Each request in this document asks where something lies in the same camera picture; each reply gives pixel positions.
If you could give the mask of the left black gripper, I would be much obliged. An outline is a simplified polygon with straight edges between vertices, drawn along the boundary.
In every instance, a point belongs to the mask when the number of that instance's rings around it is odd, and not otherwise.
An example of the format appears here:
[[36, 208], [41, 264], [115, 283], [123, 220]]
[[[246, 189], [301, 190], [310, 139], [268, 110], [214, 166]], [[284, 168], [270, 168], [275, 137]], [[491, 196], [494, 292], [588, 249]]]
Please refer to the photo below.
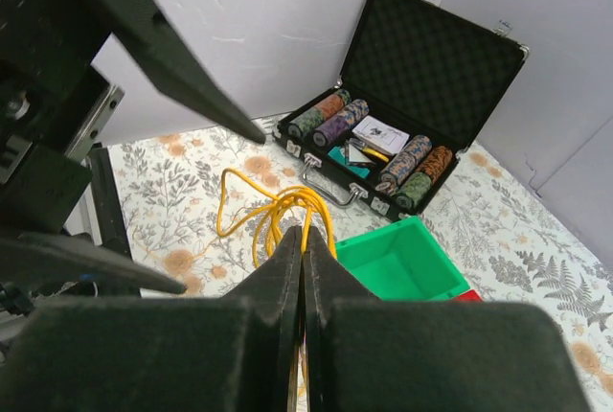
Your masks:
[[187, 289], [89, 240], [36, 233], [60, 232], [91, 180], [81, 161], [102, 128], [91, 121], [113, 111], [103, 103], [111, 85], [92, 61], [110, 32], [160, 94], [265, 142], [156, 0], [1, 0], [1, 223], [35, 231], [1, 234], [4, 307], [29, 307], [48, 284]]

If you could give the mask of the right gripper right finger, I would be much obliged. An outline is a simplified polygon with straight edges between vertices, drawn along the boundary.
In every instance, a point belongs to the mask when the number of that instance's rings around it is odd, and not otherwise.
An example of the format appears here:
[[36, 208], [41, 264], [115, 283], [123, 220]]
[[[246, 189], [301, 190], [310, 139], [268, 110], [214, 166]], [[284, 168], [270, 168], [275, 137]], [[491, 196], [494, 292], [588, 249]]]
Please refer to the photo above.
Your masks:
[[303, 256], [312, 411], [586, 411], [555, 321], [518, 302], [374, 296], [317, 230]]

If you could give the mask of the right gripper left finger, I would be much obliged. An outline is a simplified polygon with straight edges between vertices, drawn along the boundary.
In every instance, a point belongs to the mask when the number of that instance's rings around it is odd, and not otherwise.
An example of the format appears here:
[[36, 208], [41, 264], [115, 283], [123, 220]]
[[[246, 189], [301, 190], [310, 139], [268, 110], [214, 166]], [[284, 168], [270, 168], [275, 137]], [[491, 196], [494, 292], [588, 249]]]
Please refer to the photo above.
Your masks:
[[1, 371], [5, 411], [292, 411], [302, 232], [219, 298], [72, 298], [39, 309]]

